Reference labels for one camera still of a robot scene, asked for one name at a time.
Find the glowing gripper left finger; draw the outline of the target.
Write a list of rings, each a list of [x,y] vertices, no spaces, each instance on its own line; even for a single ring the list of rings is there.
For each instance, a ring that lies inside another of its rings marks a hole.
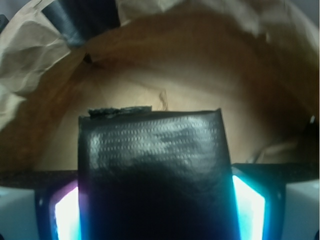
[[[56,182],[36,190],[35,214],[40,240],[80,240],[78,181]]]

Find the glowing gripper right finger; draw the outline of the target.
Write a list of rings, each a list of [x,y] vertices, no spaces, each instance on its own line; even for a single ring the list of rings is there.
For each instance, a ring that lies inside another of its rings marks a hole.
[[[282,165],[235,163],[231,170],[240,238],[281,239],[286,201]]]

